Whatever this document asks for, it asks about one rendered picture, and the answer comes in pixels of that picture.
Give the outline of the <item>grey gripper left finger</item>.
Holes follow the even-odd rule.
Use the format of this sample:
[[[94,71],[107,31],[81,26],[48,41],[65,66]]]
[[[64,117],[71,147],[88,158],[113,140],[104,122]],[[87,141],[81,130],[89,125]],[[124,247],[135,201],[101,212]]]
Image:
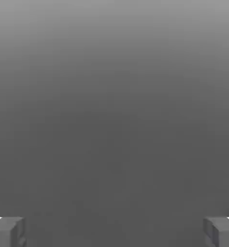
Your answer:
[[[27,247],[24,217],[0,216],[0,247]]]

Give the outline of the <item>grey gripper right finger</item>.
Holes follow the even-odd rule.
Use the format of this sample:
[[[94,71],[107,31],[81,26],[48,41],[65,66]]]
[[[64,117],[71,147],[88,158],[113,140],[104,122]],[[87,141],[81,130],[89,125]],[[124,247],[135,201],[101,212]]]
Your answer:
[[[205,247],[229,247],[229,217],[205,217],[202,226]]]

